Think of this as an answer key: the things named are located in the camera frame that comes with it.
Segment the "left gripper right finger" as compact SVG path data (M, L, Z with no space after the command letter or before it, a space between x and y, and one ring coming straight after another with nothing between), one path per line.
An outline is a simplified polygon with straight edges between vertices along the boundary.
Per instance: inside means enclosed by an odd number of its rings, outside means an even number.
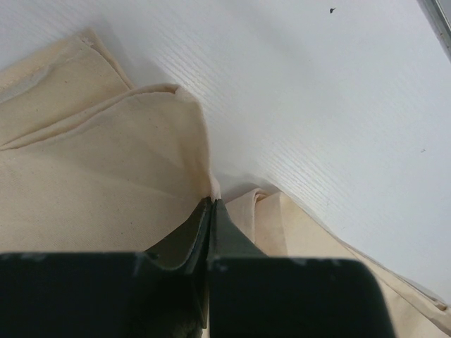
M270 257L216 201L208 262L212 337L394 337L380 287L359 261Z

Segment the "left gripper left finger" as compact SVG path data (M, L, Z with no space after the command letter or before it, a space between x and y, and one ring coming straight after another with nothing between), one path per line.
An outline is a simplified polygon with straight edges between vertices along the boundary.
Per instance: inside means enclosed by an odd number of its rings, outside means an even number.
M145 251L1 255L2 337L200 337L213 202Z

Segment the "beige cloth wrap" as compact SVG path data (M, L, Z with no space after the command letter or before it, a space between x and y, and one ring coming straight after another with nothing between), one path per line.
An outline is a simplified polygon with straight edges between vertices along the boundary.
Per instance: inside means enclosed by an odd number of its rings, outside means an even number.
M202 108L91 30L1 72L1 250L137 251L220 196Z

